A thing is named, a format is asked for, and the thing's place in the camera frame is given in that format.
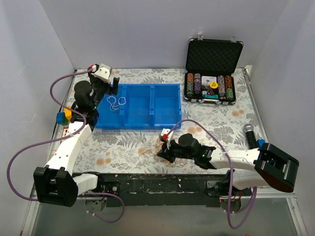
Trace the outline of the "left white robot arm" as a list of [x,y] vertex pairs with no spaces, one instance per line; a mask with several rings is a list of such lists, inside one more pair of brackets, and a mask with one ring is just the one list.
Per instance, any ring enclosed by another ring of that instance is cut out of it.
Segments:
[[74,86],[72,117],[68,135],[61,142],[55,154],[44,167],[37,167],[33,173],[38,201],[46,204],[71,207],[79,195],[89,191],[98,197],[104,193],[105,185],[97,175],[81,174],[73,177],[73,167],[79,152],[94,130],[99,113],[97,106],[104,95],[118,93],[119,78],[105,82],[89,75],[88,81]]

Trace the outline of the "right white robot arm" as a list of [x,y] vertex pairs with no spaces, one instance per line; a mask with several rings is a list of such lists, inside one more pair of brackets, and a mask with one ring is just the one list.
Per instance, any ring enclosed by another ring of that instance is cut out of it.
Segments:
[[233,178],[225,180],[222,186],[231,196],[239,190],[261,186],[292,193],[299,168],[297,159],[270,143],[254,149],[224,152],[202,145],[190,133],[180,136],[178,141],[168,137],[157,155],[170,163],[176,158],[191,159],[205,170],[233,169]]

